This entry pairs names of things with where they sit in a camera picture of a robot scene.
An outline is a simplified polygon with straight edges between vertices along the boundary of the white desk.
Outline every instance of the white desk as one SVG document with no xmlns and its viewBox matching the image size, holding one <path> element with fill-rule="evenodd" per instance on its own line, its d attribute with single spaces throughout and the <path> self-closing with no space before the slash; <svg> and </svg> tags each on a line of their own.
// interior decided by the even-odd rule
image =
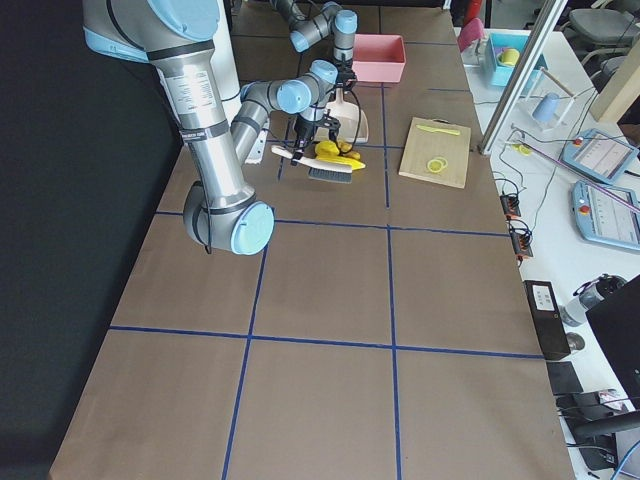
<svg viewBox="0 0 640 480">
<path fill-rule="evenodd" d="M 527 31 L 501 32 L 529 33 Z M 589 77 L 562 33 L 553 32 L 551 34 L 544 49 L 544 56 L 549 66 L 549 71 L 573 92 L 580 93 L 592 87 Z M 474 103 L 476 103 L 480 126 L 484 131 L 493 115 L 503 89 L 487 86 L 482 68 L 473 66 L 473 64 L 478 63 L 473 51 L 465 51 L 463 53 L 463 61 L 467 65 L 471 64 L 465 70 L 474 96 Z M 536 126 L 534 120 L 525 113 L 525 110 L 520 105 L 516 106 L 511 113 L 510 121 L 507 122 L 507 125 L 498 136 L 499 141 L 493 146 L 491 165 L 494 171 L 504 174 L 506 178 L 516 182 L 519 187 L 525 187 L 525 190 L 520 194 L 520 209 L 522 219 L 532 228 L 534 227 L 536 209 L 542 201 L 545 186 L 549 181 L 555 164 L 535 153 L 530 156 L 523 156 L 513 148 L 507 147 L 505 149 L 505 140 L 512 133 L 511 125 L 513 124 L 522 130 L 532 133 L 540 140 L 572 138 L 576 133 L 574 124 L 579 119 L 583 107 L 590 102 L 592 92 L 593 90 L 590 90 L 581 95 L 567 114 L 564 121 L 565 125 L 561 125 L 551 132 L 543 133 Z M 581 130 L 596 126 L 614 136 L 621 134 L 617 125 L 597 123 L 590 114 L 587 114 Z M 562 142 L 540 143 L 529 136 L 527 136 L 526 141 L 554 158 L 558 157 L 563 146 Z M 506 163 L 522 172 L 522 181 L 513 169 L 500 160 L 500 153 L 503 149 L 502 158 Z M 635 171 L 640 171 L 637 162 L 631 168 Z M 602 273 L 620 275 L 627 280 L 640 274 L 640 253 L 600 246 L 587 242 L 580 236 L 570 208 L 570 191 L 578 179 L 579 177 L 575 173 L 558 167 L 535 224 L 532 244 L 534 258 L 525 260 L 520 268 L 523 280 L 550 281 L 553 284 L 557 301 L 561 305 L 566 304 L 572 298 L 572 293 L 579 285 L 598 277 Z M 504 182 L 498 182 L 497 184 L 499 190 L 502 188 L 502 183 Z M 640 193 L 640 179 L 638 178 L 624 175 L 617 184 L 632 188 L 636 193 Z M 504 188 L 506 192 L 513 191 L 510 185 L 505 185 Z M 574 331 L 580 334 L 587 344 L 585 350 L 566 359 L 572 361 L 584 390 L 588 392 L 604 388 L 616 388 L 622 391 L 618 379 L 602 354 L 588 324 L 573 329 L 566 328 L 566 331 Z M 567 438 L 570 439 L 571 434 L 566 429 L 564 422 L 562 423 Z M 576 478 L 591 478 L 587 475 L 588 470 L 577 449 L 569 450 Z M 608 470 L 598 472 L 598 475 L 602 479 L 606 479 L 609 478 L 611 473 L 612 470 Z"/>
</svg>

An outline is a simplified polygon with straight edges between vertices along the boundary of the wooden block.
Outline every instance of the wooden block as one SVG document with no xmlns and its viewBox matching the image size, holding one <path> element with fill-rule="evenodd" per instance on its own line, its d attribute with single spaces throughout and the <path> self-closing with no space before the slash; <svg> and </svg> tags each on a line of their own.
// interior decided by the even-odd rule
<svg viewBox="0 0 640 480">
<path fill-rule="evenodd" d="M 640 95 L 640 42 L 627 58 L 589 111 L 598 122 L 617 122 Z"/>
<path fill-rule="evenodd" d="M 418 128 L 418 125 L 459 131 L 460 134 L 428 132 Z M 467 127 L 413 117 L 398 173 L 417 180 L 464 188 L 470 138 L 471 130 Z M 440 173 L 432 173 L 427 169 L 427 163 L 435 157 L 447 160 L 447 168 Z"/>
</svg>

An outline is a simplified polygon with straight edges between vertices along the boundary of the black box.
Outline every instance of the black box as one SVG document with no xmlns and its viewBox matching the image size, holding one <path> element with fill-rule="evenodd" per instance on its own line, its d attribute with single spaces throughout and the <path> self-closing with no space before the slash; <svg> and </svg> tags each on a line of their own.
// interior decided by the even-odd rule
<svg viewBox="0 0 640 480">
<path fill-rule="evenodd" d="M 544 358 L 561 360 L 571 353 L 550 282 L 525 280 L 529 309 Z"/>
</svg>

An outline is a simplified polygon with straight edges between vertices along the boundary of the dustpan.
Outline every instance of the dustpan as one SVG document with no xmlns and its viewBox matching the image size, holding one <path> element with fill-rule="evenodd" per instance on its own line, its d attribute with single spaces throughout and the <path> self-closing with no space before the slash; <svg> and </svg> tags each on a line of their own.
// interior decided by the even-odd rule
<svg viewBox="0 0 640 480">
<path fill-rule="evenodd" d="M 329 115 L 340 121 L 338 137 L 345 139 L 349 143 L 367 143 L 369 140 L 367 116 L 357 105 L 345 102 L 343 92 L 342 88 L 336 89 L 336 99 L 327 103 Z M 358 127 L 358 118 L 360 118 L 360 127 Z M 356 129 L 358 130 L 357 138 L 355 137 Z M 329 130 L 319 128 L 314 139 L 317 141 L 328 140 Z"/>
</svg>

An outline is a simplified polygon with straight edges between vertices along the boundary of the gray chair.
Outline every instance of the gray chair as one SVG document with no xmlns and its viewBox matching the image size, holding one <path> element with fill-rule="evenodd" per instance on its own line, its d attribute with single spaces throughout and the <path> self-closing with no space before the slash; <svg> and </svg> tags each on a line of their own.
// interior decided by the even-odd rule
<svg viewBox="0 0 640 480">
<path fill-rule="evenodd" d="M 640 40 L 640 33 L 633 38 L 631 46 L 638 43 L 638 40 Z M 612 57 L 600 64 L 600 70 L 589 77 L 598 90 L 602 90 L 605 85 L 609 83 L 609 80 L 611 80 L 613 75 L 618 71 L 626 58 L 626 55 Z"/>
<path fill-rule="evenodd" d="M 593 50 L 582 59 L 583 65 L 596 55 L 628 53 L 633 39 L 640 34 L 635 24 L 640 0 L 623 1 L 617 9 L 609 8 L 610 5 L 610 0 L 605 0 L 596 8 L 572 10 L 569 22 L 562 27 L 562 30 L 570 28 L 592 46 Z"/>
</svg>

